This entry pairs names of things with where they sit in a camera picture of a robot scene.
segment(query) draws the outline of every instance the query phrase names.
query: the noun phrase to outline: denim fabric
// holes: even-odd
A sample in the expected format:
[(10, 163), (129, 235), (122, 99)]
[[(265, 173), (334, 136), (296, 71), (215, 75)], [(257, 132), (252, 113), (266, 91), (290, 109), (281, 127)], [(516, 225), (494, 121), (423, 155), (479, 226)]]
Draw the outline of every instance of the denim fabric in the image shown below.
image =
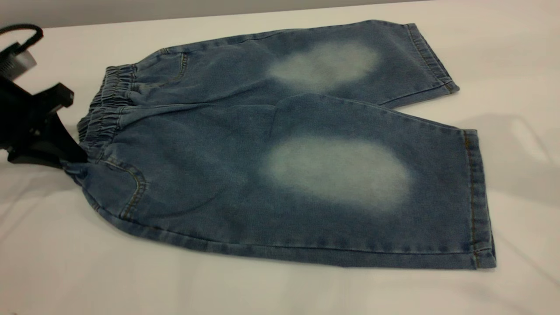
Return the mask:
[(65, 170), (117, 228), (189, 249), (495, 267), (476, 131), (392, 109), (458, 89), (414, 24), (161, 49), (107, 69)]

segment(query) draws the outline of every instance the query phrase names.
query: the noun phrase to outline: faded patch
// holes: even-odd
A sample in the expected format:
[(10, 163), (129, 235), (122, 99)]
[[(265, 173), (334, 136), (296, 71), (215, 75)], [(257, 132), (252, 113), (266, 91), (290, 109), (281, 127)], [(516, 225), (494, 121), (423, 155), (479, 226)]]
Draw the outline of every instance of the faded patch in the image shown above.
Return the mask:
[(278, 144), (265, 175), (297, 193), (329, 202), (391, 210), (405, 201), (410, 174), (387, 148), (373, 142), (297, 137)]
[(326, 92), (365, 77), (378, 62), (377, 53), (360, 42), (331, 42), (273, 63), (269, 74), (294, 89)]

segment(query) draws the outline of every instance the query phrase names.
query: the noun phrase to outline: front pocket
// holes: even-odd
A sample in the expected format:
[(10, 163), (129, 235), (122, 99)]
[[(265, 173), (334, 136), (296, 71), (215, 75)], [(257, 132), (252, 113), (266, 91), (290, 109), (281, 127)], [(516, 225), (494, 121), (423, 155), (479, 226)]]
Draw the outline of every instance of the front pocket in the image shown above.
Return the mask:
[(134, 83), (163, 87), (168, 83), (179, 81), (185, 75), (187, 62), (187, 53), (151, 55), (135, 65)]

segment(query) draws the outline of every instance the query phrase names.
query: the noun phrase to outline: orange stitching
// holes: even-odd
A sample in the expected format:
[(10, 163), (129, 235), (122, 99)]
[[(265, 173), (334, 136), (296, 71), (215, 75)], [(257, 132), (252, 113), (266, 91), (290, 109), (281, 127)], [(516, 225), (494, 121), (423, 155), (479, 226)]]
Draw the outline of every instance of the orange stitching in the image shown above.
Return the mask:
[(474, 255), (474, 260), (477, 264), (477, 268), (480, 268), (480, 260), (478, 258), (478, 250), (476, 249), (476, 227), (475, 227), (475, 223), (474, 223), (474, 174), (473, 174), (473, 160), (472, 157), (470, 155), (470, 142), (469, 139), (467, 137), (467, 134), (465, 131), (463, 131), (463, 137), (465, 138), (465, 148), (466, 148), (466, 154), (469, 157), (469, 171), (470, 171), (470, 224), (471, 224), (471, 234), (472, 234), (472, 242), (473, 242), (473, 255)]

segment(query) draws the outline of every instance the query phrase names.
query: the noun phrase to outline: waistband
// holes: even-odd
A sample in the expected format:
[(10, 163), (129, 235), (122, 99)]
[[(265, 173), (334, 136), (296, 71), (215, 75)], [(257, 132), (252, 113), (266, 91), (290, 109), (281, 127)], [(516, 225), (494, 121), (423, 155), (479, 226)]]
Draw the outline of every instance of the waistband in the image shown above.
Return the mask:
[(90, 160), (101, 158), (118, 129), (124, 106), (132, 105), (129, 94), (133, 90), (134, 71), (133, 64), (108, 67), (88, 113), (78, 122), (80, 146)]

